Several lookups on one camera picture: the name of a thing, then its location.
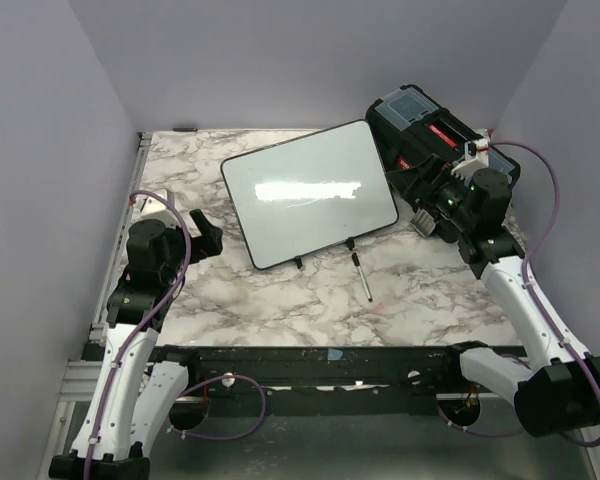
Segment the white framed whiteboard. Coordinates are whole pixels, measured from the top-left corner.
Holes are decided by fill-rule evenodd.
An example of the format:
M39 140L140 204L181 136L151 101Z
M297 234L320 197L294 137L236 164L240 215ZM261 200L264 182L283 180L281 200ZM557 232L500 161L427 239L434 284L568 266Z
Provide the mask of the white framed whiteboard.
M364 120L228 158L220 170L258 270L391 226L399 217Z

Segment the silver whiteboard marker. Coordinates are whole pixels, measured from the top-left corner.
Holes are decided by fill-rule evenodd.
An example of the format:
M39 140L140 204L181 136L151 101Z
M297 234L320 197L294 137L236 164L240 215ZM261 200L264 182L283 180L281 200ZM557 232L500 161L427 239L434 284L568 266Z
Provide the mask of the silver whiteboard marker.
M359 260L357 252L354 251L354 252L351 253L351 259L352 259L352 262L353 262L353 264L354 264L354 266L355 266L355 268L357 270L357 273L359 275L359 278L360 278L360 281L361 281L361 285L362 285L364 294L365 294L368 302L372 303L373 302L373 295L372 295L372 292L371 292L368 280L366 278L366 275L365 275L365 273L364 273L364 271L362 269L362 265L360 263L360 260Z

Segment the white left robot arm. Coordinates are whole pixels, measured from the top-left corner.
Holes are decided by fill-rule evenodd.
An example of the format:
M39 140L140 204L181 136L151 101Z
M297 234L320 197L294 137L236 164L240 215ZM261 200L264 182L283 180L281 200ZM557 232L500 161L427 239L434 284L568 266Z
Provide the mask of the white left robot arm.
M69 452L52 458L51 479L146 479L149 455L178 394L202 380L188 354L150 356L191 264L221 254L222 230L190 211L193 237L171 214L131 225L127 264L107 301L104 357L91 404Z

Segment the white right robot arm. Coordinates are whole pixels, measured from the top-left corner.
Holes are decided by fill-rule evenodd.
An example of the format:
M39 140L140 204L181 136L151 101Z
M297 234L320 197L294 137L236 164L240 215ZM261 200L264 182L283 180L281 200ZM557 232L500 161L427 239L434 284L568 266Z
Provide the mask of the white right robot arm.
M448 349L440 379L460 392L481 385L510 403L534 437L600 425L600 356L578 341L535 281L529 257L504 225L512 187L506 174L481 168L469 181L448 163L388 174L393 188L415 212L453 233L459 253L511 321L528 359L521 365L481 342ZM600 437L594 442L600 445Z

